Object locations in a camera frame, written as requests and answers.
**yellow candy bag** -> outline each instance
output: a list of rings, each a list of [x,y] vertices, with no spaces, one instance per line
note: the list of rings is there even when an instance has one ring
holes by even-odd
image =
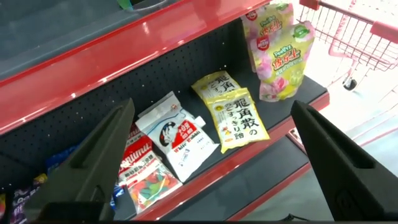
[[[261,81],[260,100],[276,102],[296,94],[314,39],[315,29],[305,21],[250,41]]]
[[[250,41],[274,32],[281,32],[283,28],[291,26],[294,23],[293,4],[280,3],[262,6],[247,13],[241,19],[244,36],[248,43],[250,63],[253,72],[256,72],[249,47]]]
[[[221,153],[269,139],[247,88],[209,98],[206,102],[221,141]]]
[[[226,71],[219,71],[199,79],[192,88],[206,102],[209,98],[237,90],[240,86]]]

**red logo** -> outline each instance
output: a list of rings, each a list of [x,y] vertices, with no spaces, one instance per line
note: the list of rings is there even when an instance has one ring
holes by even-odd
[[[251,11],[249,13],[246,14],[247,19],[249,19],[250,21],[254,21],[257,19],[257,13],[255,11]]]
[[[268,48],[269,48],[268,35],[266,35],[264,37],[257,38],[257,48],[259,50],[268,50]]]

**black pegboard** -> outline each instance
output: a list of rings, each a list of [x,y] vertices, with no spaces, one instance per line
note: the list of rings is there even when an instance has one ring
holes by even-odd
[[[0,161],[7,162],[0,166],[0,188],[30,183],[45,170],[46,158],[81,142],[122,100],[131,97],[140,113],[169,91],[178,96],[202,76],[246,57],[237,19],[2,135]]]

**plastic packaging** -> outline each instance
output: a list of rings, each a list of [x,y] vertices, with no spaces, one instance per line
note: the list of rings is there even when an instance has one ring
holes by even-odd
[[[218,147],[181,107],[175,95],[157,105],[136,124],[166,155],[182,182]]]
[[[206,102],[208,98],[237,90],[240,86],[226,71],[219,71],[199,79],[192,88]]]
[[[6,212],[6,194],[0,194],[0,220]]]
[[[154,154],[147,136],[129,146],[123,158],[119,179],[127,185],[137,213],[182,185]]]
[[[269,139],[247,88],[210,98],[207,103],[221,141],[221,153]]]
[[[126,143],[126,148],[129,147],[131,144],[134,142],[138,141],[141,137],[145,136],[144,133],[142,133],[136,124],[132,124],[130,128],[130,134],[129,137],[127,137],[127,143]]]
[[[71,153],[75,151],[78,146],[72,146],[69,149],[66,149],[58,154],[52,155],[48,159],[45,160],[45,166],[47,168],[47,175],[50,174],[53,170],[55,170],[61,163],[63,163]]]
[[[251,41],[260,100],[275,102],[296,94],[314,38],[315,29],[306,21]]]
[[[20,224],[26,222],[23,211],[25,202],[36,193],[39,187],[47,180],[45,174],[40,174],[33,180],[33,185],[24,190],[16,190],[14,192],[14,200],[12,201],[12,214],[10,224]]]
[[[251,67],[253,72],[256,72],[250,41],[274,32],[280,33],[283,28],[291,26],[294,23],[293,4],[279,3],[262,6],[242,16],[241,19],[244,36],[248,43]]]

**black shelf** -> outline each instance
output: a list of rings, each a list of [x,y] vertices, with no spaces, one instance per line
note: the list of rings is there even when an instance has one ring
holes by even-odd
[[[283,137],[162,219],[226,220],[306,163],[308,157]]]
[[[259,99],[259,79],[257,78],[257,75],[251,71],[249,62],[245,61],[234,68],[227,69],[227,71],[232,78],[234,78],[241,85],[241,87],[247,87],[249,89],[251,96],[256,103],[259,116],[261,117],[262,122],[267,130],[270,130],[290,116],[290,109],[294,100],[311,103],[313,100],[327,92],[326,88],[317,84],[310,78],[305,77],[302,86],[299,88],[294,97],[276,103],[268,103]],[[203,127],[203,130],[207,133],[207,135],[209,135],[210,138],[212,138],[212,140],[214,140],[214,142],[220,143],[220,139],[213,124],[211,114],[198,95],[192,89],[175,94],[180,100],[183,108],[191,112],[191,114],[194,116],[201,116],[206,121],[206,125]],[[220,149],[221,148],[218,147],[214,153],[207,160],[205,160],[204,163],[190,176],[187,182],[199,176],[204,171],[211,169],[211,167],[213,167],[215,164],[232,155],[237,150],[240,150],[230,149],[226,151],[226,153],[222,154]],[[156,148],[154,150],[164,158],[165,165],[172,170],[171,165],[167,162],[164,155]],[[127,220],[136,215],[134,211],[134,204],[128,195],[124,195],[124,197],[120,198],[116,203],[118,209],[116,210],[115,219]]]

